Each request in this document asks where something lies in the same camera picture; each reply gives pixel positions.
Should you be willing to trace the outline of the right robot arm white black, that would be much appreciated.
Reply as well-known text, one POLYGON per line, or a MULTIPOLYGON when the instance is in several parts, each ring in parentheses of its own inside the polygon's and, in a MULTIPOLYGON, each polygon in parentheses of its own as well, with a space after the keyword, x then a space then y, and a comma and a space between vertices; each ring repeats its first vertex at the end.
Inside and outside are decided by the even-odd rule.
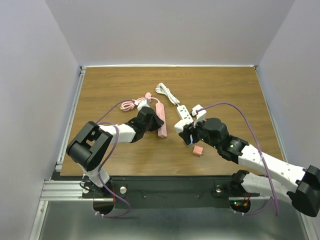
POLYGON ((259 150, 228 132, 218 118, 198 122, 180 120, 174 126, 187 145, 199 141, 215 148, 225 160, 254 169, 260 176, 241 171, 230 182, 231 192, 257 193, 289 202, 300 213, 316 217, 320 211, 320 170, 292 165, 259 150))

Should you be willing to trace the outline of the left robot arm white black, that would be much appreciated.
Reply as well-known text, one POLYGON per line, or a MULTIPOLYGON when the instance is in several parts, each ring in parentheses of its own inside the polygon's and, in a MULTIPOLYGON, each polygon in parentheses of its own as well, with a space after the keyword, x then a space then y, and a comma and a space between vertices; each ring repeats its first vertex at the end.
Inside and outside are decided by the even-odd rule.
POLYGON ((94 191, 100 197, 111 193, 111 180, 102 167, 103 159, 109 145, 135 143, 142 139, 146 132, 157 131, 164 121, 150 107, 142 107, 136 117, 123 124, 101 125, 87 122, 78 134, 70 141, 65 153, 88 176, 94 191))

